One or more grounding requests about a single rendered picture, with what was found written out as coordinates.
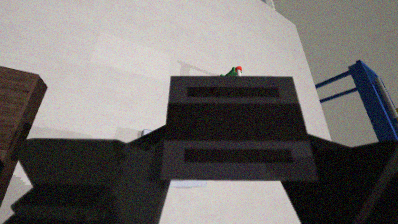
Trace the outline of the green l-shaped bracket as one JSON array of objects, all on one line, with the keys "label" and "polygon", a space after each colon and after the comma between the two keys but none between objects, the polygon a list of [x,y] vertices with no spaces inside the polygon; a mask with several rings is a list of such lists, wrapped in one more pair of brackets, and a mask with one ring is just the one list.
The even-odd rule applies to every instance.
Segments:
[{"label": "green l-shaped bracket", "polygon": [[237,76],[237,72],[235,72],[235,67],[232,68],[226,75],[221,74],[220,76]]}]

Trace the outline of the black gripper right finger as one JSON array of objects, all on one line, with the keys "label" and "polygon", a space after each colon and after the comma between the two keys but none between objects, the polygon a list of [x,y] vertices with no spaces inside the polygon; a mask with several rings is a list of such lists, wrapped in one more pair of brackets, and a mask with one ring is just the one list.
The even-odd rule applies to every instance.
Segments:
[{"label": "black gripper right finger", "polygon": [[308,138],[319,181],[281,181],[300,223],[364,224],[398,172],[398,140],[349,147]]}]

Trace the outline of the white tapered pin with red cap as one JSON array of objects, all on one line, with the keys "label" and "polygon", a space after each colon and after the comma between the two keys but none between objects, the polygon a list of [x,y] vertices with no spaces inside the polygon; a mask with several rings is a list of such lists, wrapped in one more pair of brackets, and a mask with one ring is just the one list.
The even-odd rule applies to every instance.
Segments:
[{"label": "white tapered pin with red cap", "polygon": [[237,72],[237,76],[241,76],[241,71],[242,71],[242,67],[241,66],[237,66],[235,68],[235,72]]}]

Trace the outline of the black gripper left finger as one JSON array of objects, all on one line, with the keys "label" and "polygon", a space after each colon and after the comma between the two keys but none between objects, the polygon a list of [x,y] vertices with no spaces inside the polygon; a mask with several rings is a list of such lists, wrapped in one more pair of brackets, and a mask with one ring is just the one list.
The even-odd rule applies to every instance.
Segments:
[{"label": "black gripper left finger", "polygon": [[109,186],[124,224],[159,224],[171,182],[160,179],[165,125],[129,143],[31,138],[21,141],[15,152],[33,187],[37,183]]}]

